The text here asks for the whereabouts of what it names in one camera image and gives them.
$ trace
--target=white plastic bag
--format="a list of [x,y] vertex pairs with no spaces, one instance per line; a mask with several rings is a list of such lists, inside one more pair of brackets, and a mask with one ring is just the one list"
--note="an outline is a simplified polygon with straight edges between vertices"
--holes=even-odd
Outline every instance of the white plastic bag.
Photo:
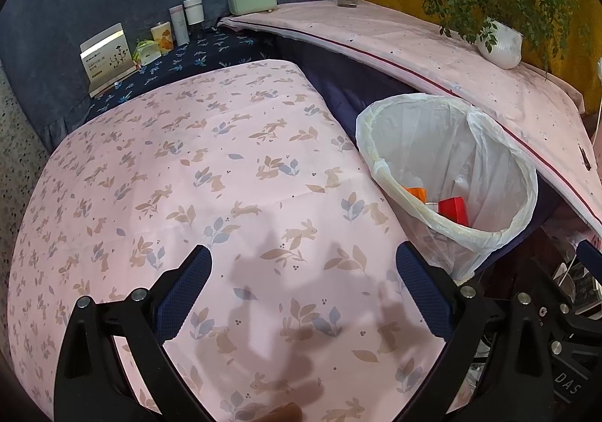
[[[531,220],[534,165],[496,121],[460,98],[403,94],[377,101],[357,117],[356,137],[410,241],[456,281],[471,277]],[[429,202],[463,197],[471,227],[403,187],[425,188]]]

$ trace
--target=pink bedsheet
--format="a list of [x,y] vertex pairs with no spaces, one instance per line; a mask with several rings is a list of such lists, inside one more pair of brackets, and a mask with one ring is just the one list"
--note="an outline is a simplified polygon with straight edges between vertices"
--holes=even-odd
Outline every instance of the pink bedsheet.
[[216,420],[288,401],[310,421],[392,420],[443,346],[395,271],[404,240],[294,64],[254,62],[165,86],[68,136],[44,170],[10,277],[17,377],[51,414],[77,298],[122,299],[204,244],[213,272],[165,348]]
[[419,92],[469,101],[516,139],[541,176],[602,235],[602,185],[579,116],[578,93],[570,91],[573,101],[524,65],[502,70],[475,47],[439,35],[432,23],[363,1],[356,9],[339,8],[334,0],[280,5],[271,13],[230,18],[225,24],[320,45]]

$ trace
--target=green tissue box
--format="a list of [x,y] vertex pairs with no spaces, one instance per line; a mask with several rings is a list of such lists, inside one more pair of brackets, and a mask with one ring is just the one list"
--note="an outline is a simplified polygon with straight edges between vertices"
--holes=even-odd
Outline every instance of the green tissue box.
[[230,12],[236,16],[260,11],[272,11],[277,4],[276,0],[228,0]]

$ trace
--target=terrazzo floor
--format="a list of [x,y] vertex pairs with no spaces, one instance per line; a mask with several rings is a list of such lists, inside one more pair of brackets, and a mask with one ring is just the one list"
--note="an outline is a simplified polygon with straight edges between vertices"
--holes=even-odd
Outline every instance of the terrazzo floor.
[[25,208],[47,160],[46,149],[14,98],[0,62],[0,351],[9,363],[10,265]]

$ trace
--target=red box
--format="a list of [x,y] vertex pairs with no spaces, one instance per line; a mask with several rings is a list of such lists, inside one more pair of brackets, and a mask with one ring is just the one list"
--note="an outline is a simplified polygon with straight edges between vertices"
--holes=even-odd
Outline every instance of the red box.
[[448,220],[470,227],[468,224],[468,213],[466,212],[466,203],[464,198],[456,196],[439,202],[439,215],[444,216]]

